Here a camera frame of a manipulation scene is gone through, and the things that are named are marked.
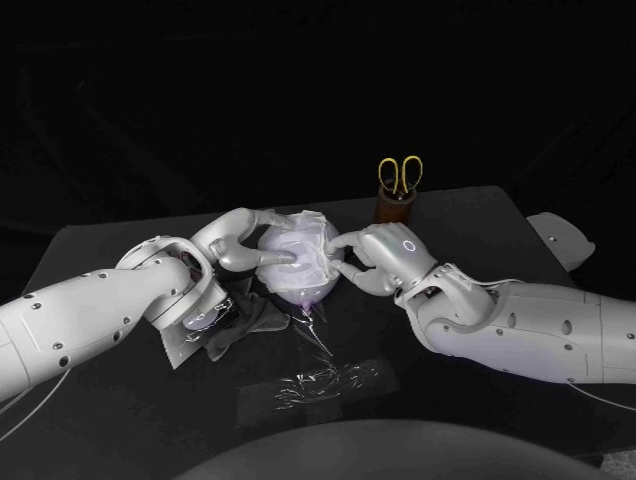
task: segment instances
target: white robotic arm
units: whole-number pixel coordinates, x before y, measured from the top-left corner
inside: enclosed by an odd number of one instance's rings
[[[438,265],[401,224],[373,225],[330,247],[346,245],[378,268],[334,266],[369,293],[394,292],[428,350],[548,382],[636,384],[636,302],[518,280],[480,283]]]
[[[0,402],[117,345],[141,318],[161,332],[213,326],[231,299],[212,264],[242,271],[295,261],[290,253],[239,245],[262,224],[291,228],[281,215],[236,209],[192,241],[156,237],[115,269],[85,273],[0,306]]]

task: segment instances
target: table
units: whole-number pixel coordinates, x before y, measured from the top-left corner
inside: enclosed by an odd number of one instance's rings
[[[277,211],[303,209],[321,211],[337,230],[347,232],[370,224],[375,198]],[[190,237],[221,214],[66,227],[26,291],[111,268],[130,248],[156,235]],[[409,227],[435,258],[456,263],[476,279],[520,278],[574,286],[500,188],[421,193]],[[634,412],[592,400],[567,385],[432,354],[418,343],[392,298],[369,296],[342,280],[324,311],[336,357],[342,362],[386,359],[399,383],[396,392],[343,403],[342,420],[458,423],[575,456],[636,448]],[[306,425],[306,416],[297,415],[236,427],[239,389],[291,375],[297,363],[287,329],[252,334],[218,363],[197,352],[173,371],[159,332],[143,324],[120,346],[73,369],[43,408],[0,444],[0,478],[172,478],[242,443]],[[55,382],[35,389],[33,404],[27,396],[26,405],[17,404],[1,417],[4,422],[26,415]],[[613,388],[636,391],[633,386]]]

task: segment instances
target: yellow scissor handle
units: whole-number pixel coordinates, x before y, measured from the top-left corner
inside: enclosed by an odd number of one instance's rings
[[[382,166],[386,163],[391,163],[394,165],[394,187],[392,188],[386,187],[385,181],[382,180]],[[379,183],[382,184],[383,189],[388,192],[392,192],[394,194],[396,194],[396,186],[399,185],[399,165],[398,165],[396,160],[394,158],[385,158],[379,162],[378,175],[379,175]]]
[[[401,167],[401,183],[404,184],[404,192],[407,192],[407,193],[408,193],[407,163],[408,163],[409,160],[418,160],[418,165],[421,166],[419,174],[418,174],[418,180],[411,185],[411,189],[414,189],[418,186],[418,184],[421,183],[421,179],[422,179],[422,160],[421,160],[421,157],[417,157],[415,155],[411,155],[404,160],[404,166]]]

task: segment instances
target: brown cup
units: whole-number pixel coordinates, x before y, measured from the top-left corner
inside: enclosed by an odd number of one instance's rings
[[[375,210],[375,223],[399,222],[407,224],[411,217],[411,210],[414,208],[415,197],[418,192],[409,190],[401,198],[396,197],[379,186],[378,207]]]

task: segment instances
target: scissors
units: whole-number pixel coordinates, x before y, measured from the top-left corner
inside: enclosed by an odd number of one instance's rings
[[[411,183],[408,181],[408,178],[407,178],[407,163],[411,161],[411,160],[415,160],[418,161],[418,165],[419,165],[419,173],[418,173],[418,180],[415,181],[415,183]],[[382,180],[382,167],[383,165],[386,165],[388,163],[391,163],[394,165],[394,187],[388,187],[386,184],[389,182],[385,182]],[[378,174],[379,174],[379,183],[382,184],[382,187],[383,189],[388,191],[388,192],[392,192],[394,195],[396,195],[396,190],[399,189],[399,184],[401,184],[401,189],[404,190],[404,193],[399,192],[399,200],[402,199],[404,195],[409,192],[409,190],[414,190],[414,188],[417,187],[417,185],[421,183],[421,178],[422,178],[422,160],[419,157],[417,157],[415,155],[411,155],[409,157],[407,157],[407,159],[404,160],[404,164],[401,166],[401,175],[399,175],[399,164],[396,163],[396,160],[394,158],[385,158],[381,162],[379,162],[379,171],[378,171]]]

